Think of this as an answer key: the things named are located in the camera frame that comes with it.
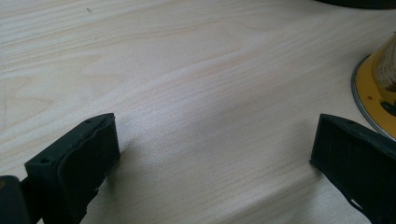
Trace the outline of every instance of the black object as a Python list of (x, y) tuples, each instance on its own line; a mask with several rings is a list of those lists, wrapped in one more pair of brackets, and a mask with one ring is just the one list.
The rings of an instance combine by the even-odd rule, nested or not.
[(396, 8), (396, 0), (317, 0), (342, 7), (359, 7), (371, 9)]
[(26, 162), (21, 183), (0, 176), (0, 223), (78, 224), (119, 159), (114, 115), (85, 120)]
[(320, 115), (311, 163), (373, 224), (396, 223), (396, 143), (358, 123)]

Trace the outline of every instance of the wooden table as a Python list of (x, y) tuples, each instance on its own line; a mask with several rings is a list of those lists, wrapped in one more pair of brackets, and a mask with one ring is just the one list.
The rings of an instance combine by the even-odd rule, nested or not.
[(0, 175), (114, 112), (82, 223), (369, 223), (309, 164), (320, 113), (368, 126), (354, 66), (396, 11), (315, 1), (0, 2)]

